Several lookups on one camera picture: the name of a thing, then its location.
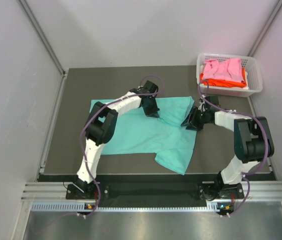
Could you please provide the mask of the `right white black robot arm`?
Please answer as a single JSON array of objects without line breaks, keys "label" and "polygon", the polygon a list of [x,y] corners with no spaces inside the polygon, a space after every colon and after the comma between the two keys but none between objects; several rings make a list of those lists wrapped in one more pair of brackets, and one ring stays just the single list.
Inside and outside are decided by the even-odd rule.
[{"label": "right white black robot arm", "polygon": [[181,126],[187,130],[201,131],[205,124],[214,124],[233,132],[234,157],[214,180],[214,192],[226,198],[237,188],[249,171],[258,163],[264,163],[274,154],[275,147],[264,116],[239,114],[221,109],[216,95],[203,96],[200,105],[193,106]]}]

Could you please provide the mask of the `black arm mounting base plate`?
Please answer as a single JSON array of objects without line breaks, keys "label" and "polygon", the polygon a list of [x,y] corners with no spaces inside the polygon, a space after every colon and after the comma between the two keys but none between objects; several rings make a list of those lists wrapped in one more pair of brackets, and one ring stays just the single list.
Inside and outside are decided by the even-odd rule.
[{"label": "black arm mounting base plate", "polygon": [[94,183],[74,180],[67,186],[67,200],[112,200],[129,197],[190,197],[193,200],[241,200],[241,183],[222,183],[218,174],[101,174]]}]

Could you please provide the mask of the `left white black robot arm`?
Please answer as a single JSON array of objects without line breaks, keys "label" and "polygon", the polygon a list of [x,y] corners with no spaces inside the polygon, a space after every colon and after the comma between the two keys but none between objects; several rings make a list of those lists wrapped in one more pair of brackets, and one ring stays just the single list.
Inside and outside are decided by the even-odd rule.
[{"label": "left white black robot arm", "polygon": [[158,93],[159,87],[147,80],[120,98],[106,103],[98,101],[93,105],[79,136],[85,137],[85,146],[81,146],[83,157],[74,182],[78,194],[83,198],[90,198],[94,194],[99,159],[105,145],[114,136],[118,118],[138,108],[143,108],[146,117],[158,118]]}]

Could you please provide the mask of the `teal t shirt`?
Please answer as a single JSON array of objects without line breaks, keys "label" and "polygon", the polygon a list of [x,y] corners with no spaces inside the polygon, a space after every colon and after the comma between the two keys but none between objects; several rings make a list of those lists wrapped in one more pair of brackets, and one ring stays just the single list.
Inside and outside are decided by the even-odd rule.
[{"label": "teal t shirt", "polygon": [[114,135],[102,155],[150,154],[161,166],[184,175],[191,161],[197,132],[181,127],[194,104],[191,96],[156,99],[159,117],[147,117],[142,108],[118,117]]}]

